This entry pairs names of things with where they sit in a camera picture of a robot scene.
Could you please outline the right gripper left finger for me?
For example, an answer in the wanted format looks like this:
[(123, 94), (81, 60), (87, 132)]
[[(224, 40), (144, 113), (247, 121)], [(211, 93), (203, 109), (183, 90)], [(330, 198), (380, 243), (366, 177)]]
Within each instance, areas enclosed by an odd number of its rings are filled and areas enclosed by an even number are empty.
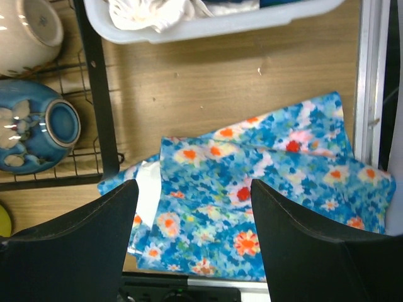
[(1, 301), (116, 301), (138, 195), (137, 182), (129, 180), (1, 237)]

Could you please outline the white bowl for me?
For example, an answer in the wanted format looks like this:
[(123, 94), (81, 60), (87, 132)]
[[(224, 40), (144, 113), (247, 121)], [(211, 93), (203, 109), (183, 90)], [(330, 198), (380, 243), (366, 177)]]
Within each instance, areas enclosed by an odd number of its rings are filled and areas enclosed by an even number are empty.
[(1, 1), (1, 75), (19, 77), (53, 62), (64, 29), (48, 1)]

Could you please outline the yellow green nested bowl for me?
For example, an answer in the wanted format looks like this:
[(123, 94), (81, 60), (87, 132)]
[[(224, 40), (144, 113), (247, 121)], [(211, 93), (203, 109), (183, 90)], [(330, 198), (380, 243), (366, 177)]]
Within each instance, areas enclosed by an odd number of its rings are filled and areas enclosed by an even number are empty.
[(10, 237), (13, 230), (12, 219), (3, 205), (0, 205), (0, 236)]

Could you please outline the black wire dish rack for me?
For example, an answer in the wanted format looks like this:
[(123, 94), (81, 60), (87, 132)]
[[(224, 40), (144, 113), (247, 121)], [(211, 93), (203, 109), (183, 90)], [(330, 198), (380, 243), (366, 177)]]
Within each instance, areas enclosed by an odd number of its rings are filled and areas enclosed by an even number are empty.
[(125, 160), (118, 151), (101, 37), (88, 20), (84, 1), (52, 1), (65, 26), (61, 56), (31, 79), (61, 93), (78, 111), (82, 130), (71, 154), (47, 171), (1, 173), (1, 190), (96, 184), (115, 176)]

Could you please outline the dark floral bowl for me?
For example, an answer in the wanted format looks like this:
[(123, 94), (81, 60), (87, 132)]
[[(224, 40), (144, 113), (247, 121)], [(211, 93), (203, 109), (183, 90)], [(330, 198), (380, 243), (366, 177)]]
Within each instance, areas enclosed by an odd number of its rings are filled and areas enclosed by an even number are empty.
[(81, 134), (76, 109), (38, 82), (1, 81), (1, 170), (17, 176), (55, 167)]

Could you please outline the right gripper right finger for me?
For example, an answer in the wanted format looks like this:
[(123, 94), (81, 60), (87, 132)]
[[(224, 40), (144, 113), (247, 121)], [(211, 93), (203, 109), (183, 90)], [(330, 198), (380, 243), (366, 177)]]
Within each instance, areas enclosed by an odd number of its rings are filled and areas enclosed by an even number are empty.
[(359, 230), (260, 180), (251, 203), (272, 301), (401, 301), (402, 237)]

